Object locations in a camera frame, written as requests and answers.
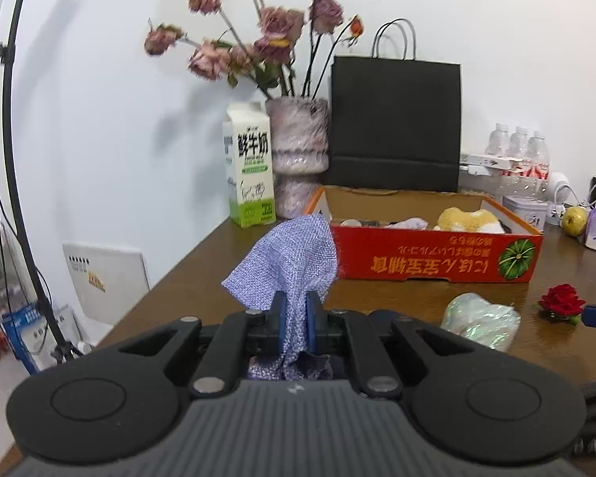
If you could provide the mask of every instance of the green pumpkin picture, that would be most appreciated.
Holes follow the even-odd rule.
[[[506,280],[520,278],[532,265],[536,249],[528,239],[512,242],[499,256],[499,273]]]

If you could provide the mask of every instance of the black paper bag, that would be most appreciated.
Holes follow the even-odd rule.
[[[461,67],[336,57],[327,184],[457,191]]]

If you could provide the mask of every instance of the vase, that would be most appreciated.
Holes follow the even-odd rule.
[[[329,104],[323,98],[281,97],[266,106],[276,213],[295,219],[318,189],[317,174],[329,168]]]

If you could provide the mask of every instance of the green and white carton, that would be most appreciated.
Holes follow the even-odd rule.
[[[223,122],[229,216],[241,227],[276,220],[269,117],[260,103],[233,103]]]

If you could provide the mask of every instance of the black light stand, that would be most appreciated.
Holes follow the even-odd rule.
[[[16,0],[11,18],[11,28],[9,31],[9,40],[6,45],[0,43],[0,62],[4,65],[4,79],[2,83],[2,144],[4,146],[4,170],[7,176],[7,185],[9,188],[9,197],[11,201],[11,210],[13,211],[13,221],[16,229],[17,241],[22,249],[22,254],[27,265],[29,277],[33,283],[35,295],[37,297],[37,309],[46,319],[48,328],[57,342],[52,356],[58,363],[64,360],[73,359],[73,355],[80,355],[75,347],[68,342],[60,326],[55,319],[51,303],[42,287],[42,282],[37,272],[37,267],[33,261],[27,230],[22,217],[22,208],[20,207],[19,195],[17,194],[16,170],[13,160],[13,137],[11,134],[11,87],[13,83],[13,62],[16,53],[16,34],[17,24],[19,23],[22,3],[24,0]]]

